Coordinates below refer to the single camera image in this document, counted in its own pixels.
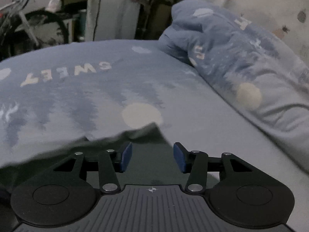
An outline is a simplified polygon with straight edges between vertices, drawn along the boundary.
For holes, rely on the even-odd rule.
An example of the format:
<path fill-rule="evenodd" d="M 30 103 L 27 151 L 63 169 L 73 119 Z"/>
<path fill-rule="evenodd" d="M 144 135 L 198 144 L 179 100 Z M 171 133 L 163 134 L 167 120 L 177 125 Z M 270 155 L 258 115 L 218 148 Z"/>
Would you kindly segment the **blue printed bed sheet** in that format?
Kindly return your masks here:
<path fill-rule="evenodd" d="M 295 196 L 289 225 L 308 231 L 308 175 L 155 42 L 71 43 L 1 62 L 1 166 L 153 122 L 169 143 L 232 152 L 286 184 Z"/>

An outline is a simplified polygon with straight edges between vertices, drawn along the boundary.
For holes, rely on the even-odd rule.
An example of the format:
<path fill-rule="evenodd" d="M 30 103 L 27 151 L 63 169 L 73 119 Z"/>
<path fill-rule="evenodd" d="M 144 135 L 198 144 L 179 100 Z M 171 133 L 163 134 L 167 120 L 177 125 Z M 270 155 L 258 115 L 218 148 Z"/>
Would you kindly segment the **blue printed duvet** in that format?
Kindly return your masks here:
<path fill-rule="evenodd" d="M 163 51 L 193 66 L 239 114 L 308 170 L 308 66 L 278 37 L 201 0 L 171 9 Z"/>

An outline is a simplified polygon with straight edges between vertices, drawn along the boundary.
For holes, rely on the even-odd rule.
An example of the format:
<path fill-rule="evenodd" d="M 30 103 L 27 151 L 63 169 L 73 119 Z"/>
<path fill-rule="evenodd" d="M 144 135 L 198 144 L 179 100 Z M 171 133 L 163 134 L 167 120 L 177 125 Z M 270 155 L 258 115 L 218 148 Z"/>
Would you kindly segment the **fruit print white curtain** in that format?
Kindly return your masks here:
<path fill-rule="evenodd" d="M 308 0 L 206 0 L 274 33 L 308 62 Z"/>

